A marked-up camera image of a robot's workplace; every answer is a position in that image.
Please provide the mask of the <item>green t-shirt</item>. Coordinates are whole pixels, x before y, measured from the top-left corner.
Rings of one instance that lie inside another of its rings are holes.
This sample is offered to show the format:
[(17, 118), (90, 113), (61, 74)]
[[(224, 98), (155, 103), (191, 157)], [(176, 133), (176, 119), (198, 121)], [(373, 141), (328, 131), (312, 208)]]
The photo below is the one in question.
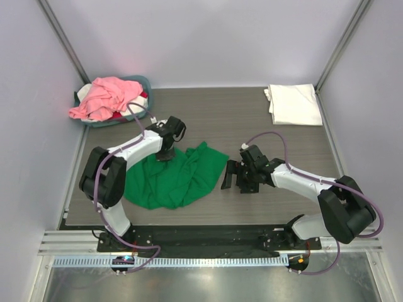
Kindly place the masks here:
[(150, 155), (129, 168), (123, 197), (148, 210), (175, 210), (210, 194), (229, 156), (206, 142), (184, 152), (174, 151), (176, 155), (169, 161)]

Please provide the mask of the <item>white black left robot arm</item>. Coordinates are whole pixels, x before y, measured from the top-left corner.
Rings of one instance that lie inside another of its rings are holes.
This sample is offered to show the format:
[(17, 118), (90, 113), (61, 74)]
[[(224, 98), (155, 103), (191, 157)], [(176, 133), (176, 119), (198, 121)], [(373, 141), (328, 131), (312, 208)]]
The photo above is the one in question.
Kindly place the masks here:
[(185, 123), (177, 117), (150, 120), (151, 125), (131, 140), (108, 149), (92, 149), (79, 181), (79, 189), (94, 204), (106, 230), (126, 242), (132, 234), (122, 205), (127, 171), (150, 155), (163, 162), (173, 159), (174, 143), (186, 132)]

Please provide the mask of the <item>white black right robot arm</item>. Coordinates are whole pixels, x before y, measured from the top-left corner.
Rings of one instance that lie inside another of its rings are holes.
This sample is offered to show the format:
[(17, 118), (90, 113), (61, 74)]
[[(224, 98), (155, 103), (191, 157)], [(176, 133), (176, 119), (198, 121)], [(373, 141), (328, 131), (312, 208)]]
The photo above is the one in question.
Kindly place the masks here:
[(319, 205), (318, 215), (298, 215), (285, 226), (290, 245), (315, 237), (332, 237), (349, 244), (372, 224), (376, 211), (354, 179), (319, 177), (301, 171), (283, 159), (269, 160), (256, 145), (240, 150), (241, 161), (228, 160), (222, 189), (232, 180), (242, 194), (258, 193), (260, 185), (286, 189)]

